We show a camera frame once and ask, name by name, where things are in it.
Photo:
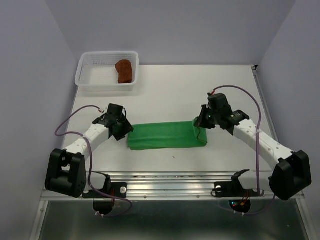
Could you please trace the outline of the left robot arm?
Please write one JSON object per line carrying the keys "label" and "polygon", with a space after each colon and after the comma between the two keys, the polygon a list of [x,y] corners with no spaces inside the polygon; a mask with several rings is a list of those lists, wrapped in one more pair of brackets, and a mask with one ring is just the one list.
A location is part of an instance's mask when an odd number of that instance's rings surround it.
{"label": "left robot arm", "polygon": [[49,163],[44,186],[48,191],[79,198],[85,191],[92,190],[100,197],[108,198],[111,184],[108,175],[104,180],[92,184],[92,169],[86,169],[86,161],[93,161],[93,152],[105,141],[115,138],[120,141],[134,128],[127,119],[124,106],[109,104],[107,108],[95,106],[101,116],[96,118],[85,133],[71,131],[79,138],[69,146],[54,149]]}

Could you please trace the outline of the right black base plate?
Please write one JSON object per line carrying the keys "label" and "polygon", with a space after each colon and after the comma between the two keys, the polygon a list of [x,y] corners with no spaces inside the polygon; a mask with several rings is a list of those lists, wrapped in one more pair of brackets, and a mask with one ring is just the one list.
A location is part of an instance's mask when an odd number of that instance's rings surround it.
{"label": "right black base plate", "polygon": [[247,196],[259,196],[259,194],[252,189],[244,189],[237,181],[214,182],[214,188],[211,191],[211,195],[215,198],[240,198]]}

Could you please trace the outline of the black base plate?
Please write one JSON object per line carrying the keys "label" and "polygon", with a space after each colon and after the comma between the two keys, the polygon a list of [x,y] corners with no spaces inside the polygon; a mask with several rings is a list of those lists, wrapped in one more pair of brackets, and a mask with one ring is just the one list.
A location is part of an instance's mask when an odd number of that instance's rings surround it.
{"label": "black base plate", "polygon": [[211,191],[211,195],[215,198],[240,198],[247,196],[259,196],[259,194],[252,189],[244,189],[237,181],[214,182],[214,188]]}
{"label": "black base plate", "polygon": [[[128,184],[126,182],[109,182],[105,183],[102,188],[96,188],[100,192],[104,194],[114,196],[117,198],[126,198],[127,197],[127,189]],[[82,194],[84,199],[102,199],[105,196],[95,192],[94,190],[90,189],[88,192],[84,192]]]}

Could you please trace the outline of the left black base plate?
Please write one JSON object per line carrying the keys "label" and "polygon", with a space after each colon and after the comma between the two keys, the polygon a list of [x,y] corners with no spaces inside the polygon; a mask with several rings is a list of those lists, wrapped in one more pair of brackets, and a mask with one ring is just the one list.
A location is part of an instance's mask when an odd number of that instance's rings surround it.
{"label": "left black base plate", "polygon": [[[105,183],[102,188],[96,188],[100,192],[104,194],[114,196],[117,198],[126,198],[127,197],[127,189],[128,184],[126,182],[109,182]],[[90,189],[88,192],[84,192],[82,194],[84,199],[102,199],[105,196],[95,192],[94,190]]]}

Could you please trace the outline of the green towel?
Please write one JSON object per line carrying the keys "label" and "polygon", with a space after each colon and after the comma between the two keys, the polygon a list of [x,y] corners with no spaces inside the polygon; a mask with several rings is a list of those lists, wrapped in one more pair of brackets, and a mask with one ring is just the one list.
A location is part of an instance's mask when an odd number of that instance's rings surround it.
{"label": "green towel", "polygon": [[206,130],[195,127],[193,121],[136,124],[127,137],[132,151],[201,148],[207,144]]}

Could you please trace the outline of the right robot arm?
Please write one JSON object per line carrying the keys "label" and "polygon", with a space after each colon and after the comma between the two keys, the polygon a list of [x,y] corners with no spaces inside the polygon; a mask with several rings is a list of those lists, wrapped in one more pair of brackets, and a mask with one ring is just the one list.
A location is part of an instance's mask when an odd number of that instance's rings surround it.
{"label": "right robot arm", "polygon": [[272,172],[243,169],[229,181],[214,183],[211,194],[216,198],[242,197],[260,191],[271,192],[283,201],[289,200],[312,184],[309,156],[302,150],[293,151],[261,131],[241,110],[232,111],[223,93],[209,93],[193,124],[200,130],[220,127],[255,150]]}

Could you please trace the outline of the brown towel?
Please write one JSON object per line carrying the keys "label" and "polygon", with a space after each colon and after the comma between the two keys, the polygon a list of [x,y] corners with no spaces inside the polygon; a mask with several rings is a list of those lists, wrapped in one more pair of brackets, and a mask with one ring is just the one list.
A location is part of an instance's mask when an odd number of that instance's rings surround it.
{"label": "brown towel", "polygon": [[118,72],[119,84],[130,84],[133,80],[132,64],[129,60],[123,59],[115,64],[115,69]]}

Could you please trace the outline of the white plastic perforated basket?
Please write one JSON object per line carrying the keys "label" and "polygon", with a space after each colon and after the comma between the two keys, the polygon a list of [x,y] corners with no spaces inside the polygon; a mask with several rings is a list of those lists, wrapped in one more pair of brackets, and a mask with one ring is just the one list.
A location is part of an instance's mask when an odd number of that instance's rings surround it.
{"label": "white plastic perforated basket", "polygon": [[[132,81],[119,83],[116,64],[131,63]],[[75,85],[89,92],[130,92],[138,82],[139,54],[135,51],[91,51],[80,57]]]}

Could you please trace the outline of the aluminium rail frame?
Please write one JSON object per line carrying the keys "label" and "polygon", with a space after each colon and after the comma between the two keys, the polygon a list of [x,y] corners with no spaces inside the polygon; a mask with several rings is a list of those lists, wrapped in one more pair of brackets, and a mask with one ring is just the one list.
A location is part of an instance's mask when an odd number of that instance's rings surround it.
{"label": "aluminium rail frame", "polygon": [[[77,89],[73,108],[89,103],[124,104],[130,118],[142,120],[140,105],[148,107],[152,89],[157,102],[175,99],[173,106],[154,110],[146,122],[184,121],[196,114],[205,93],[215,86],[237,85],[250,92],[261,113],[245,93],[228,89],[228,100],[252,118],[262,119],[262,129],[276,137],[257,71],[252,65],[142,65],[132,91],[103,92]],[[216,129],[208,132],[205,148],[131,151],[125,141],[109,140],[94,154],[94,167],[108,172],[114,182],[127,182],[132,210],[120,217],[94,215],[92,199],[75,199],[44,190],[33,224],[33,240],[314,240],[316,234],[305,196],[273,200],[267,192],[251,200],[253,216],[232,213],[226,199],[211,195],[215,181],[226,181],[241,169],[255,166],[254,152],[244,143]]]}

